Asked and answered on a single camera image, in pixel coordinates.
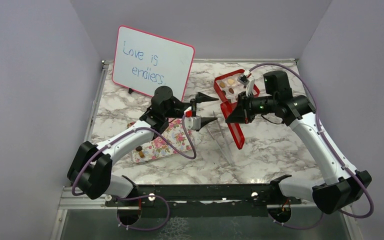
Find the red tin lid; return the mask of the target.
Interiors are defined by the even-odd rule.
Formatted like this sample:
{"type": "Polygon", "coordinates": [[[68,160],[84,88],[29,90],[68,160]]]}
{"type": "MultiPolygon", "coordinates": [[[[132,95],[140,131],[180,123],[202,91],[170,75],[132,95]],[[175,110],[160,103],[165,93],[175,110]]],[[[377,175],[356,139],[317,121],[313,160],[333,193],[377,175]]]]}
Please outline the red tin lid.
{"type": "MultiPolygon", "coordinates": [[[[229,101],[224,101],[220,104],[220,109],[225,120],[227,120],[228,116],[232,113],[236,105],[236,103],[230,103],[229,101]]],[[[241,150],[245,144],[245,137],[240,125],[238,123],[227,123],[227,125],[236,147],[241,150]]]]}

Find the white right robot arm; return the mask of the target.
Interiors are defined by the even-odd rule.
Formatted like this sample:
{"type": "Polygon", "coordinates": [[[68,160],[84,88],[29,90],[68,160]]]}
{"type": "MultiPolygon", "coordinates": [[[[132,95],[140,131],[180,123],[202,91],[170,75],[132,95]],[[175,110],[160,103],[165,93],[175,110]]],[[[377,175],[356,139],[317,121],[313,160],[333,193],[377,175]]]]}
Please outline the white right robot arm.
{"type": "Polygon", "coordinates": [[[271,181],[269,199],[276,204],[288,197],[311,201],[325,214],[357,201],[372,181],[368,171],[359,171],[341,154],[318,120],[314,105],[304,95],[293,96],[286,72],[271,71],[263,78],[267,95],[259,97],[252,93],[254,83],[248,72],[237,78],[246,90],[238,94],[226,123],[249,124],[257,115],[274,114],[301,139],[323,178],[316,183],[282,176],[271,181]]]}

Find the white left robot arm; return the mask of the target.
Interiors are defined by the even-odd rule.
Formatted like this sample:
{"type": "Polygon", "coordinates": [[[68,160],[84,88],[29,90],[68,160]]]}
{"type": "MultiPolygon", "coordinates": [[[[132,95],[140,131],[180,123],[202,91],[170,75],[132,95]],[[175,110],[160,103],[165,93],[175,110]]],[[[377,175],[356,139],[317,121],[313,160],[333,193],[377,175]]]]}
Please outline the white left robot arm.
{"type": "Polygon", "coordinates": [[[137,147],[155,139],[162,139],[177,154],[194,160],[197,151],[188,131],[199,131],[217,120],[216,117],[198,116],[197,104],[214,101],[217,101],[216,97],[197,92],[190,101],[182,102],[174,96],[170,87],[158,87],[151,97],[150,106],[125,131],[98,144],[85,141],[79,146],[67,172],[72,195],[86,195],[91,200],[110,195],[118,197],[124,205],[132,205],[137,200],[136,184],[126,176],[114,176],[114,164],[137,147]],[[163,137],[170,120],[174,119],[181,121],[192,155],[185,154],[163,137]]]}

